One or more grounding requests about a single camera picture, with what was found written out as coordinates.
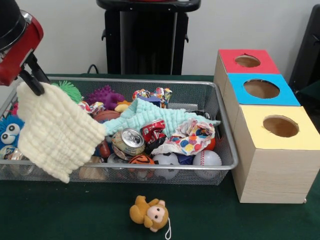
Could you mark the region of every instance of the wire mesh basket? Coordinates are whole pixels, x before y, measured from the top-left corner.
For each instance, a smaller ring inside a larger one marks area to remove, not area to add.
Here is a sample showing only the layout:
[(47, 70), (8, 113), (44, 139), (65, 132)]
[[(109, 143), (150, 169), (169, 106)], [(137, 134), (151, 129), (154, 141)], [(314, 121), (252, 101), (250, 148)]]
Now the wire mesh basket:
[[(221, 158), (221, 166), (87, 163), (72, 172), (71, 182), (219, 185), (228, 171), (238, 164), (238, 154), (222, 96), (219, 88), (212, 82), (74, 77), (50, 77), (50, 80), (53, 83), (70, 81), (83, 96), (87, 96), (97, 88), (109, 85), (115, 92), (123, 94), (127, 100), (132, 99), (133, 92), (136, 90), (153, 91), (157, 87), (170, 88), (173, 94), (168, 108), (186, 109), (188, 112), (205, 111), (221, 121), (221, 124), (215, 128), (214, 148)], [(15, 101), (17, 101), (17, 94), (14, 90), (0, 108), (1, 117), (6, 117)], [(0, 180), (57, 181), (29, 160), (3, 159), (0, 159)]]

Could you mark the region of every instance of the yellow top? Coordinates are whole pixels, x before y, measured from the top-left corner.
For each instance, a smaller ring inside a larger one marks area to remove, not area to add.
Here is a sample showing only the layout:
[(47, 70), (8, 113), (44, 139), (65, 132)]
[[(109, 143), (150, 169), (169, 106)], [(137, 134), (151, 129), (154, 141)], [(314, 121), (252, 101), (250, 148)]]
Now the yellow top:
[(256, 148), (320, 150), (320, 134), (302, 106), (240, 107)]

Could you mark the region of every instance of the baseball stitching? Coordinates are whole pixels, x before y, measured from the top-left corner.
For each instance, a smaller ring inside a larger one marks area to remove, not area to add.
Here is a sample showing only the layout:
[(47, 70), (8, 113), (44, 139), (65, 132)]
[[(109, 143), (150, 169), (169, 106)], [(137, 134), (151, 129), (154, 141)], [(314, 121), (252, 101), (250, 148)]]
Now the baseball stitching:
[(201, 166), (205, 165), (205, 151), (202, 151), (200, 154), (200, 165)]

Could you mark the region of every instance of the red can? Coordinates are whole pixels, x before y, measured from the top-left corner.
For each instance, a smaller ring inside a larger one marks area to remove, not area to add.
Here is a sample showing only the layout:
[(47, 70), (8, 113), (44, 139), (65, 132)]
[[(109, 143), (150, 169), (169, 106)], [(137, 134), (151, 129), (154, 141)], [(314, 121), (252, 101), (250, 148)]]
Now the red can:
[(149, 145), (158, 140), (159, 138), (163, 138), (166, 135), (162, 133), (165, 129), (165, 121), (162, 119), (156, 119), (147, 125), (142, 127), (142, 136), (144, 141)]

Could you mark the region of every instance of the blue top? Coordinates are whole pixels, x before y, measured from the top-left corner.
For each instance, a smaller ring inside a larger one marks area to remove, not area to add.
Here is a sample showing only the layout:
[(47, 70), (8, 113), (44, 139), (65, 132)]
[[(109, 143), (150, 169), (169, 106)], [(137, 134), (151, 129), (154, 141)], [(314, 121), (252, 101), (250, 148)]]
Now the blue top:
[[(300, 106), (291, 88), (281, 74), (228, 74), (239, 104), (244, 105), (280, 105), (280, 106)], [(250, 80), (264, 80), (276, 85), (280, 92), (273, 98), (259, 98), (249, 94), (244, 84)]]

